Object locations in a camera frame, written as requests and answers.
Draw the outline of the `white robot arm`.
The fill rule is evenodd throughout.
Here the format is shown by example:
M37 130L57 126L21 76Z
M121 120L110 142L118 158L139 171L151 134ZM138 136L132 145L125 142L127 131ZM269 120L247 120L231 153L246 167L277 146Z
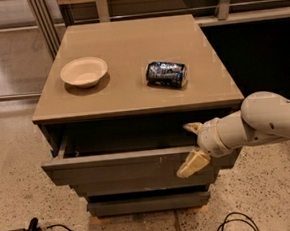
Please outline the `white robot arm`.
M273 92L250 94L239 111L205 123L187 123L197 135L193 149L177 170L186 178L206 167L212 157L221 158L244 146L260 146L290 139L290 100Z

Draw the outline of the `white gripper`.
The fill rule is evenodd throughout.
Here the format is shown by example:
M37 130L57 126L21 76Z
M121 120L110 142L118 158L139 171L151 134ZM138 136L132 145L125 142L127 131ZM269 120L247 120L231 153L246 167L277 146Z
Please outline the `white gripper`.
M179 178L186 178L192 176L210 163L211 156L220 158L231 154L234 149L228 147L221 137L219 131L223 125L227 123L227 120L222 117L211 119L204 124L201 122L186 123L183 128L189 132L192 132L197 137L197 144L201 150L192 150L188 155L184 163L177 170L177 176Z

